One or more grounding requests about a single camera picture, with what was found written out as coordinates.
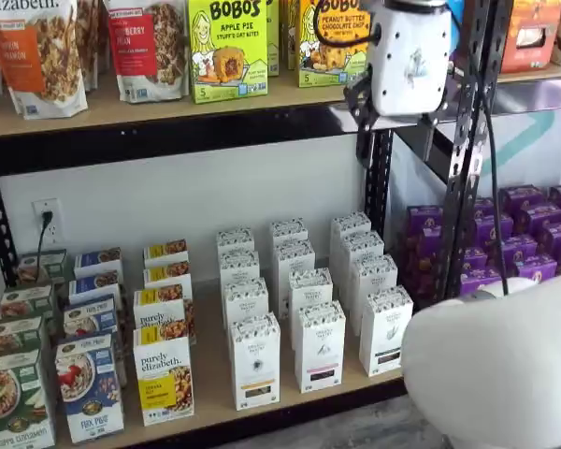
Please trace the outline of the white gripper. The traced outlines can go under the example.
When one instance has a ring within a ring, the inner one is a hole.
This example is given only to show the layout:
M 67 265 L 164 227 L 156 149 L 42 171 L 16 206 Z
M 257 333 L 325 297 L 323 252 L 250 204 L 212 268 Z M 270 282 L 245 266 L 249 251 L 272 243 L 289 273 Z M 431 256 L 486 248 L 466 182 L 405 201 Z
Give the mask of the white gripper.
M 366 69 L 344 88 L 349 112 L 357 124 L 356 157 L 371 168 L 373 126 L 381 116 L 423 114 L 422 160 L 444 152 L 437 129 L 451 54 L 452 13 L 445 1 L 374 1 L 373 33 Z

